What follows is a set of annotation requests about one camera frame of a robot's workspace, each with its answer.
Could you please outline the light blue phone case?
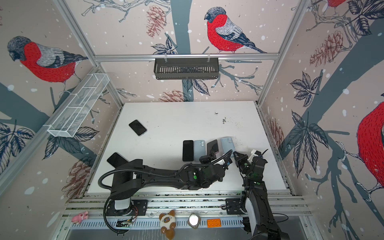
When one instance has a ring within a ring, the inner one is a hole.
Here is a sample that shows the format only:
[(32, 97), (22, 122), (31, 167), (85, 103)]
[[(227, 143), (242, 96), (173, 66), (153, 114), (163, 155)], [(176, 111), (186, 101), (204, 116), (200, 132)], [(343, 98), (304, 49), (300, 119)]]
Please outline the light blue phone case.
[(233, 139), (231, 137), (221, 138), (221, 145), (224, 154), (228, 151), (232, 151), (231, 158), (233, 158), (234, 152), (236, 151)]
[(206, 154), (207, 154), (206, 142), (204, 140), (195, 140), (194, 141), (194, 162), (200, 162), (200, 157), (203, 157)]

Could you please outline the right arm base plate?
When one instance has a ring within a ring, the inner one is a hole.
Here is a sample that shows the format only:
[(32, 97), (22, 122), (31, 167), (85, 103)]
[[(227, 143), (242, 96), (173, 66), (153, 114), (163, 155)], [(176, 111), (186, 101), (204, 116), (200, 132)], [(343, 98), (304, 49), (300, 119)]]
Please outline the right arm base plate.
[(226, 211), (227, 215), (247, 215), (245, 203), (240, 198), (225, 199), (225, 204), (222, 209)]

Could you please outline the blue phone black screen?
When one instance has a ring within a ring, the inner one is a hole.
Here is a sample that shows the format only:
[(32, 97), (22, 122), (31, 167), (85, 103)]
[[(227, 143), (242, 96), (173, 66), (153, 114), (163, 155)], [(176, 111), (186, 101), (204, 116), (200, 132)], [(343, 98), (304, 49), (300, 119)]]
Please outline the blue phone black screen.
[(194, 141), (185, 140), (183, 141), (183, 162), (193, 162), (194, 161)]

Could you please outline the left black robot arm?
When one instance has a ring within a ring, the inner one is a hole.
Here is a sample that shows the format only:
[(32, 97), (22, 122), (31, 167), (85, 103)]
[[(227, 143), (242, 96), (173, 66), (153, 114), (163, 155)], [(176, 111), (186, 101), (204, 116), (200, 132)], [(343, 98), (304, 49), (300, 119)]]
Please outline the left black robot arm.
[(207, 189), (215, 182), (222, 182), (225, 171), (232, 163), (229, 150), (217, 160), (207, 164), (185, 164), (179, 170), (156, 169), (143, 164), (142, 159), (127, 161), (119, 153), (108, 158), (115, 169), (98, 179), (98, 186), (110, 191), (109, 199), (115, 211), (134, 209), (131, 197), (146, 187), (170, 187), (196, 191)]

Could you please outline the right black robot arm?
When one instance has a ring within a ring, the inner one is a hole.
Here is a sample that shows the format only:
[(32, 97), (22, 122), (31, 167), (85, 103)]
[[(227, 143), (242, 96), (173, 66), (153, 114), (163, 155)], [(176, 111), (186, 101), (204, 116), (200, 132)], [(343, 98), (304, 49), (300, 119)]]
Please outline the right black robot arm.
[(263, 173), (268, 162), (259, 151), (250, 160), (246, 154), (234, 152), (235, 163), (243, 178), (244, 191), (240, 206), (249, 216), (252, 240), (289, 240), (281, 231), (271, 210)]

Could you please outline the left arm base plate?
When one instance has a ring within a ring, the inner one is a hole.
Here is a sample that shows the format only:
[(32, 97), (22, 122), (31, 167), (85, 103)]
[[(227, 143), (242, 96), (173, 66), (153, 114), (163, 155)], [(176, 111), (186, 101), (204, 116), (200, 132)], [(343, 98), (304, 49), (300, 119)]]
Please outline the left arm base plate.
[(106, 216), (120, 217), (120, 216), (144, 216), (147, 211), (147, 200), (110, 200), (105, 209)]

